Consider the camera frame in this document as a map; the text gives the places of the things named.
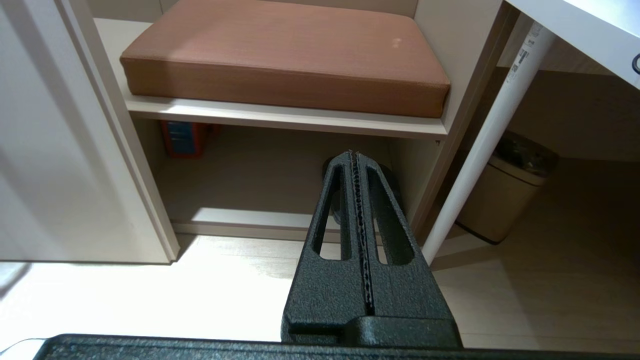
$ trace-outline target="trash bin lid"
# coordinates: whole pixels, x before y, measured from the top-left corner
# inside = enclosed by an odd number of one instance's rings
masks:
[[[511,131],[502,135],[489,160],[492,166],[536,186],[545,182],[557,162],[556,153]]]

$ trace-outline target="beige trash can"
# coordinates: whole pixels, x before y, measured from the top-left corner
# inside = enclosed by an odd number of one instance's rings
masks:
[[[546,147],[506,132],[456,223],[488,243],[500,243],[556,167],[557,159]]]

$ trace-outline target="floor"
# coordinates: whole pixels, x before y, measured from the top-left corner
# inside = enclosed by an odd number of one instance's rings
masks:
[[[616,164],[579,179],[583,165],[563,161],[499,246],[452,230],[432,270],[466,347],[640,354],[640,229],[626,210],[640,190],[611,175],[625,173]],[[0,349],[70,332],[279,341],[302,243],[180,241],[171,266],[32,264],[2,292]],[[337,258],[339,245],[322,255]]]

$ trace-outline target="seat cushion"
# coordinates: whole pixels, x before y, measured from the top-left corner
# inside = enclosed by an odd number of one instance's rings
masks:
[[[134,95],[440,117],[449,80],[413,19],[180,0],[120,62]]]

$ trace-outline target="white table leg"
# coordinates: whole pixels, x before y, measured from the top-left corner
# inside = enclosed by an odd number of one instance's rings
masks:
[[[534,22],[422,248],[431,264],[556,36]]]

